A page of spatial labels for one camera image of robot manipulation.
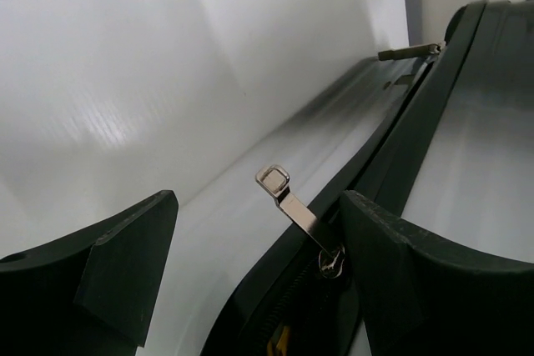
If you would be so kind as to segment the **camouflage orange fabric bag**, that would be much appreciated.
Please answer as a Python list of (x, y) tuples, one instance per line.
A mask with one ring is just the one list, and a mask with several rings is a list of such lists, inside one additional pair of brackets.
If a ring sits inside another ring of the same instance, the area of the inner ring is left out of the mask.
[(280, 323), (266, 345), (267, 356), (287, 356), (290, 343), (291, 327)]

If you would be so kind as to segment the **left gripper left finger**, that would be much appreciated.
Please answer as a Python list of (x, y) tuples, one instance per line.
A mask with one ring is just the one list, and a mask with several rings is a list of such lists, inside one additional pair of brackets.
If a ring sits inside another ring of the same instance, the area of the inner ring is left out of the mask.
[(170, 190), (1, 260), (3, 355), (134, 355), (179, 211)]

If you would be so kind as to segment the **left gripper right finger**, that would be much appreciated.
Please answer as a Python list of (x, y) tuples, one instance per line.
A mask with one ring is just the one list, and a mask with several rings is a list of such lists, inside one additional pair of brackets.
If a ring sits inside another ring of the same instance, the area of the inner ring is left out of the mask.
[(530, 355), (533, 266), (452, 242), (360, 193), (340, 218), (374, 355)]

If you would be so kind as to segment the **white black hard-shell suitcase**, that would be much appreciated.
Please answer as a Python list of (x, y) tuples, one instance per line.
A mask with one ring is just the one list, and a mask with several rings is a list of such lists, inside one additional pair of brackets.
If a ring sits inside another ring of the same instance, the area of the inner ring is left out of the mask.
[(356, 191), (407, 221), (498, 257), (533, 260), (533, 4), (422, 0), (434, 62), (367, 61), (260, 141), (180, 213), (189, 312), (175, 355), (374, 355), (350, 273), (327, 279), (318, 248), (254, 183), (283, 165), (330, 223)]

